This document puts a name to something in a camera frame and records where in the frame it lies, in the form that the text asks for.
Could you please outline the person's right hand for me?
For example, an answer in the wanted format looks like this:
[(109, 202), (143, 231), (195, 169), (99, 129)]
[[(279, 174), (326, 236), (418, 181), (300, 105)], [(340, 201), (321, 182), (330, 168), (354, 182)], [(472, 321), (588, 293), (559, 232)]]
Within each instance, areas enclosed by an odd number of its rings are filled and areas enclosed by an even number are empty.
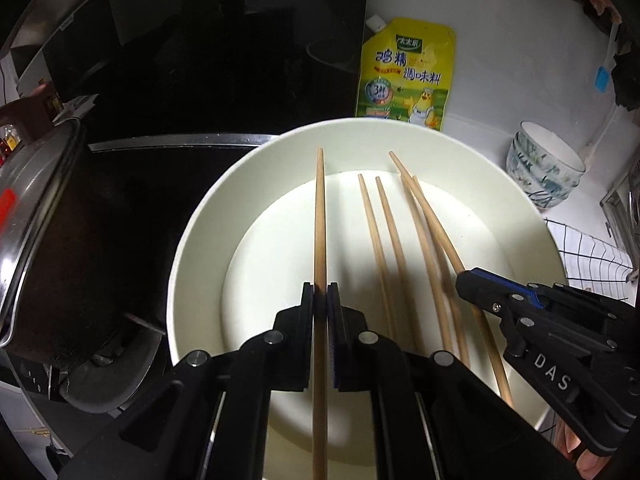
[(577, 469), (583, 479), (594, 479), (610, 460), (610, 456), (597, 456), (582, 448), (582, 441), (559, 417), (553, 430), (554, 447)]

